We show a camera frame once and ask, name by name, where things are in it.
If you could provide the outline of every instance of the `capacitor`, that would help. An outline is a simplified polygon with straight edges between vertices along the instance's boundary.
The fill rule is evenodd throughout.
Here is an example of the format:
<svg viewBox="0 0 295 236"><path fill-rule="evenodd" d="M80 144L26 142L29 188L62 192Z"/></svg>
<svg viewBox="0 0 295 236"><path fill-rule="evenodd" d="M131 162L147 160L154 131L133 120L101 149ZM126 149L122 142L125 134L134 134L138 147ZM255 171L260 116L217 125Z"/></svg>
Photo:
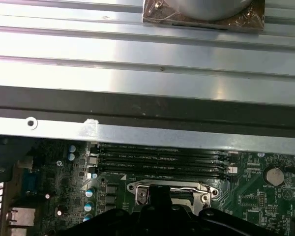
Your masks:
<svg viewBox="0 0 295 236"><path fill-rule="evenodd" d="M45 233L44 236L54 236L56 235L56 231L55 230L49 230L47 233Z"/></svg>
<svg viewBox="0 0 295 236"><path fill-rule="evenodd" d="M51 199L53 198L57 193L55 191L48 192L45 194L45 199Z"/></svg>
<svg viewBox="0 0 295 236"><path fill-rule="evenodd" d="M279 168L272 168L266 172L266 180L273 186L279 186L284 182L284 173Z"/></svg>
<svg viewBox="0 0 295 236"><path fill-rule="evenodd" d="M69 152L75 152L77 150L77 148L74 146L74 145L71 145L70 147L69 147Z"/></svg>
<svg viewBox="0 0 295 236"><path fill-rule="evenodd" d="M93 207L94 207L94 203L91 202L91 201L88 201L88 202L84 205L84 210L85 210L86 212L89 212L89 211L91 211L91 210L93 209Z"/></svg>
<svg viewBox="0 0 295 236"><path fill-rule="evenodd" d="M73 153L68 154L68 160L69 161L74 161L75 155Z"/></svg>
<svg viewBox="0 0 295 236"><path fill-rule="evenodd" d="M57 216L62 216L68 212L68 207L66 206L58 206L57 207Z"/></svg>
<svg viewBox="0 0 295 236"><path fill-rule="evenodd" d="M89 188L87 191L85 191L85 196L88 198L91 198L95 193L95 189L93 187Z"/></svg>
<svg viewBox="0 0 295 236"><path fill-rule="evenodd" d="M92 214L86 214L84 216L83 222L88 221L88 220L91 220L92 218L93 218L93 215Z"/></svg>

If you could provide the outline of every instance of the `integrated circuit chip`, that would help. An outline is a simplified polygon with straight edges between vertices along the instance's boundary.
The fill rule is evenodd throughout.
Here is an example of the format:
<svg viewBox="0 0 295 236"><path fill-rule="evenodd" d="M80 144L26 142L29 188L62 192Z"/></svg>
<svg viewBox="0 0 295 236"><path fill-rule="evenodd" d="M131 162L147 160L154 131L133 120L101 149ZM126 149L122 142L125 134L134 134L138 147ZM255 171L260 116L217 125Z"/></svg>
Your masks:
<svg viewBox="0 0 295 236"><path fill-rule="evenodd" d="M115 195L106 195L106 203L107 204L114 204L116 200Z"/></svg>
<svg viewBox="0 0 295 236"><path fill-rule="evenodd" d="M115 194L116 190L117 190L116 186L107 185L107 187L106 187L106 193L108 193L108 194Z"/></svg>
<svg viewBox="0 0 295 236"><path fill-rule="evenodd" d="M246 220L255 225L259 225L260 213L258 211L247 211Z"/></svg>
<svg viewBox="0 0 295 236"><path fill-rule="evenodd" d="M116 208L116 206L114 204L106 204L105 205L105 211L109 211L109 210L112 210L115 208Z"/></svg>
<svg viewBox="0 0 295 236"><path fill-rule="evenodd" d="M74 205L77 205L77 206L81 205L81 199L80 198L74 199Z"/></svg>

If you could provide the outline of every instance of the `silver metal panel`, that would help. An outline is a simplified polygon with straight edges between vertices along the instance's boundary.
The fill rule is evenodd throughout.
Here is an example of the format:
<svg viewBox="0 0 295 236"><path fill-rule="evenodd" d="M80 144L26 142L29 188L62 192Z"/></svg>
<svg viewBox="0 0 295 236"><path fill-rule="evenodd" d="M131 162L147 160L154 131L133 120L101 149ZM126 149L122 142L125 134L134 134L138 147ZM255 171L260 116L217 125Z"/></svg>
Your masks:
<svg viewBox="0 0 295 236"><path fill-rule="evenodd" d="M295 139L293 138L101 125L94 120L87 120L85 123L38 120L37 127L33 129L28 126L27 119L0 118L0 134L178 148L278 152L295 155Z"/></svg>
<svg viewBox="0 0 295 236"><path fill-rule="evenodd" d="M22 79L16 80L15 74L21 74ZM55 80L55 77L65 78L65 82L62 79ZM295 104L295 81L252 80L209 74L184 75L184 80L181 77L181 74L173 72L0 62L0 85L4 86Z"/></svg>
<svg viewBox="0 0 295 236"><path fill-rule="evenodd" d="M142 0L4 2L0 85L295 105L295 0L267 0L260 35L149 27Z"/></svg>

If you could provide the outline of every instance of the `motherboard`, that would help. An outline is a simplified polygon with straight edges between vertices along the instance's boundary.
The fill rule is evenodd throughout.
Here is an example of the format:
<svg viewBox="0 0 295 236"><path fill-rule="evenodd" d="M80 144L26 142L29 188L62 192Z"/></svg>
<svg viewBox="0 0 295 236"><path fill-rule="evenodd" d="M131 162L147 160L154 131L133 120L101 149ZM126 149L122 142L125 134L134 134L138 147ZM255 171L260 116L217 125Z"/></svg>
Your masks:
<svg viewBox="0 0 295 236"><path fill-rule="evenodd" d="M212 207L295 235L294 156L44 140L24 170L20 199L36 208L28 236L52 236L110 209L130 213L167 185L173 204Z"/></svg>

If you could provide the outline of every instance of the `black ram slot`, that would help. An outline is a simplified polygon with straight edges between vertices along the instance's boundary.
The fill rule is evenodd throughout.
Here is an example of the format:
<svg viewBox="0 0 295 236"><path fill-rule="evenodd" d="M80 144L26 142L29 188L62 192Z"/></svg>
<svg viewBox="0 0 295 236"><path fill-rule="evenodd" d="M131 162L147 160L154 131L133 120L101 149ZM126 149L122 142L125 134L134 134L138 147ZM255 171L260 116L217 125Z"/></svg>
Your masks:
<svg viewBox="0 0 295 236"><path fill-rule="evenodd" d="M206 175L206 174L223 174L224 172L218 168L206 168L206 167L179 167L179 166L167 166L167 165L150 165L150 164L134 164L124 162L102 162L98 165L100 172L106 172L111 169L121 169L121 171L135 172L150 174L167 174L167 175Z"/></svg>
<svg viewBox="0 0 295 236"><path fill-rule="evenodd" d="M153 161L169 161L169 162L189 162L189 163L221 163L222 161L219 160L219 156L212 155L212 156L201 156L201 157L194 157L194 156L173 156L173 155L153 155L149 153L120 153L120 152L107 152L101 153L99 155L105 160L112 159L112 158L122 158L122 159L129 159L129 160L153 160Z"/></svg>
<svg viewBox="0 0 295 236"><path fill-rule="evenodd" d="M172 147L147 147L124 144L100 144L100 152L127 152L127 153L149 153L162 155L187 155L187 156L202 156L202 155L217 155L220 158L227 158L228 154L222 151L187 149L187 148L172 148Z"/></svg>
<svg viewBox="0 0 295 236"><path fill-rule="evenodd" d="M100 162L99 168L102 167L125 167L138 170L163 170L168 172L198 172L198 173L212 173L212 172L223 172L218 167L188 167L188 166L173 166L173 165L159 165L159 164L147 164L147 163L125 163L125 162Z"/></svg>
<svg viewBox="0 0 295 236"><path fill-rule="evenodd" d="M166 167L185 167L185 168L215 168L221 171L225 171L227 167L221 163L210 162L189 162L186 160L179 161L166 161L166 160L150 160L150 159L135 159L135 158L123 158L123 157L110 157L105 158L99 156L99 164L105 165L105 163L128 163L134 165L151 165L151 166L166 166Z"/></svg>
<svg viewBox="0 0 295 236"><path fill-rule="evenodd" d="M131 173L134 175L155 175L155 176L167 176L178 178L218 178L222 180L228 180L229 176L224 173L194 173L194 172L169 172L168 170L151 170L151 169L136 169L125 168L116 166L105 166L99 168L99 173L103 172L116 172L116 173Z"/></svg>

